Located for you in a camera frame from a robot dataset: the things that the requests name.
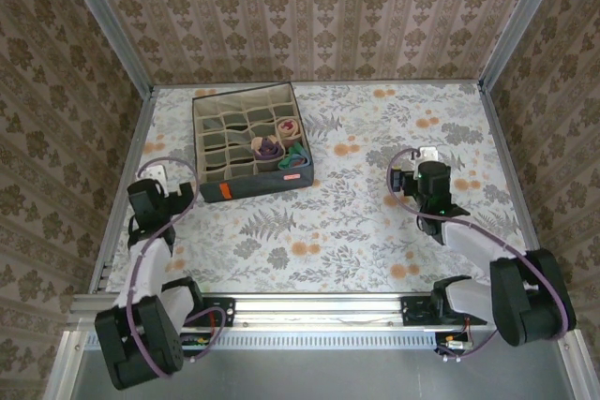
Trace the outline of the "dark fabric sock organizer box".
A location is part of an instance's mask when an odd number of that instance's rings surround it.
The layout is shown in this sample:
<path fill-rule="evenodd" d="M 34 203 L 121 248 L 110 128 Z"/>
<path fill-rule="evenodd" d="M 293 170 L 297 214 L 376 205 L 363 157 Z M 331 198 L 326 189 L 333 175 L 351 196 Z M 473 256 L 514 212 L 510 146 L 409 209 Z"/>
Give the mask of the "dark fabric sock organizer box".
<path fill-rule="evenodd" d="M 289 82 L 195 97 L 191 103 L 196 172 L 207 203 L 240 200 L 312 185 L 314 158 L 293 86 Z M 277 124 L 294 118 L 301 134 L 283 140 Z M 250 144 L 275 135 L 284 154 L 258 160 Z M 278 162 L 299 142 L 310 155 L 304 168 L 280 170 Z"/>

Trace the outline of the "tan sock with maroon toe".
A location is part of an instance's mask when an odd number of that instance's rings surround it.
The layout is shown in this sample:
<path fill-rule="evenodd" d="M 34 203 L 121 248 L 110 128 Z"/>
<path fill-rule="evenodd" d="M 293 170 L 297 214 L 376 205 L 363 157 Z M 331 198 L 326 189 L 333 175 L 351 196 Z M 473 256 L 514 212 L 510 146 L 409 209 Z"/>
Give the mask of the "tan sock with maroon toe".
<path fill-rule="evenodd" d="M 283 140 L 295 138 L 301 134 L 300 125 L 294 118 L 286 118 L 277 123 L 277 133 Z"/>

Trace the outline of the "floral tablecloth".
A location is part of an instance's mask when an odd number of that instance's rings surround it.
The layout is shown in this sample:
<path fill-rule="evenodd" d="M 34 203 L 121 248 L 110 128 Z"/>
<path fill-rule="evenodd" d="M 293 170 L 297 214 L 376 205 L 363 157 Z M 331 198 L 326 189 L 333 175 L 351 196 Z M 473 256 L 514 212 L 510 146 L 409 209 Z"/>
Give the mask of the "floral tablecloth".
<path fill-rule="evenodd" d="M 473 82 L 294 86 L 315 160 L 313 185 L 195 205 L 175 229 L 167 275 L 203 291 L 408 291 L 479 269 L 422 233 L 385 171 L 406 147 L 434 145 L 455 203 L 516 247 L 524 241 Z"/>

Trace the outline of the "aluminium frame cross rail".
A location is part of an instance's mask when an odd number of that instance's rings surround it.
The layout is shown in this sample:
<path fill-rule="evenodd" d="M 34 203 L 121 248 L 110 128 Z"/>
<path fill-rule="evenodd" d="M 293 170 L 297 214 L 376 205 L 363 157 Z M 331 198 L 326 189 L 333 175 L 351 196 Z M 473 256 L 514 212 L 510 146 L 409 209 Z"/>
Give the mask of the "aluminium frame cross rail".
<path fill-rule="evenodd" d="M 205 293 L 204 297 L 233 297 L 236 312 L 227 332 L 333 331 L 487 331 L 493 324 L 464 326 L 403 324 L 400 299 L 425 292 L 339 293 Z"/>

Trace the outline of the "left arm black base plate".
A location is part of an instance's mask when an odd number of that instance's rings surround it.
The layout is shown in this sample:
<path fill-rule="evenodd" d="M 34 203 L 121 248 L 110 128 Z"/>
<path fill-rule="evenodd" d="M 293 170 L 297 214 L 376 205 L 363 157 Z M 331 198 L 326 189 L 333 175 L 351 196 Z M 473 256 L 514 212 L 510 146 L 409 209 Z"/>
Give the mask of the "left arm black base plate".
<path fill-rule="evenodd" d="M 225 320 L 225 327 L 232 327 L 236 312 L 236 300 L 233 297 L 204 297 L 202 305 L 195 307 L 187 316 L 188 327 L 218 328 Z"/>

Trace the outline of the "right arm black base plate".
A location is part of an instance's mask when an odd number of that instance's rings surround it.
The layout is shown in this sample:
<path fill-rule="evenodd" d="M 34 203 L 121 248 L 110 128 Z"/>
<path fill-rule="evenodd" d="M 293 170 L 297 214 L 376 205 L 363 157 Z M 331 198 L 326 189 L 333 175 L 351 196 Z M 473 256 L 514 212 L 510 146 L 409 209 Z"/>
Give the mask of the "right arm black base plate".
<path fill-rule="evenodd" d="M 402 321 L 407 326 L 419 325 L 486 325 L 487 322 L 466 313 L 451 310 L 442 299 L 429 295 L 406 296 L 400 299 Z"/>

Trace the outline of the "teal sock with green toe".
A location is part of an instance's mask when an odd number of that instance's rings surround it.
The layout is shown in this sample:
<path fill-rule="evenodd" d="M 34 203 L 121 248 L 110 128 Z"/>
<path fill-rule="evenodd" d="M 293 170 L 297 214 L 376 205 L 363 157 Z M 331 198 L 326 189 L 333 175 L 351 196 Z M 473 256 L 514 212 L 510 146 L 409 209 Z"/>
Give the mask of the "teal sock with green toe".
<path fill-rule="evenodd" d="M 299 142 L 296 142 L 288 148 L 288 153 L 278 162 L 277 167 L 280 170 L 304 168 L 310 163 L 311 158 L 308 151 Z"/>

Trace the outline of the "grey metal panel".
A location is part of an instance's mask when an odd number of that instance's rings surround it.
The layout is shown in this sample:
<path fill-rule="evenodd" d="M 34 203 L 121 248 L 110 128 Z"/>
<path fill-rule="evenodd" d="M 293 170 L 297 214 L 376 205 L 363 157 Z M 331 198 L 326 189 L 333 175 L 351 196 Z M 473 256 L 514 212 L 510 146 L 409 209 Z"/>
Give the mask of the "grey metal panel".
<path fill-rule="evenodd" d="M 170 380 L 118 391 L 101 355 L 85 354 L 72 400 L 574 400 L 551 344 L 444 362 L 417 350 L 222 350 Z"/>

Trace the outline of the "purple sock with tan toe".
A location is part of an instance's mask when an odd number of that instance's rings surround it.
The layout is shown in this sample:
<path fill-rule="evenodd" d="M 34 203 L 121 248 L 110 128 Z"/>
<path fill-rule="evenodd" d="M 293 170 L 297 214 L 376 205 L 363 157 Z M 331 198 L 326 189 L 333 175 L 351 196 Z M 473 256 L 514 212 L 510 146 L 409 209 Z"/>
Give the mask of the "purple sock with tan toe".
<path fill-rule="evenodd" d="M 284 149 L 275 135 L 255 137 L 250 144 L 254 157 L 258 160 L 272 160 L 281 157 Z"/>

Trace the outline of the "aluminium frame post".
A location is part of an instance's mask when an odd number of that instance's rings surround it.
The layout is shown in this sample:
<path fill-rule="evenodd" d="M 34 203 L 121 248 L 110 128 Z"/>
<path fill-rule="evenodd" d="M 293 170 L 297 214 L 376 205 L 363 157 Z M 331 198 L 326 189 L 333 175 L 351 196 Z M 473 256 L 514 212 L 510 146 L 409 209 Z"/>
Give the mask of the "aluminium frame post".
<path fill-rule="evenodd" d="M 526 32 L 543 0 L 518 0 L 479 77 L 482 92 L 488 92 L 499 79 L 511 55 Z"/>
<path fill-rule="evenodd" d="M 135 52 L 134 46 L 119 22 L 117 13 L 110 5 L 109 0 L 83 1 L 94 15 L 100 29 L 108 39 L 142 100 L 147 100 L 152 94 L 154 84 L 143 67 L 141 58 Z"/>

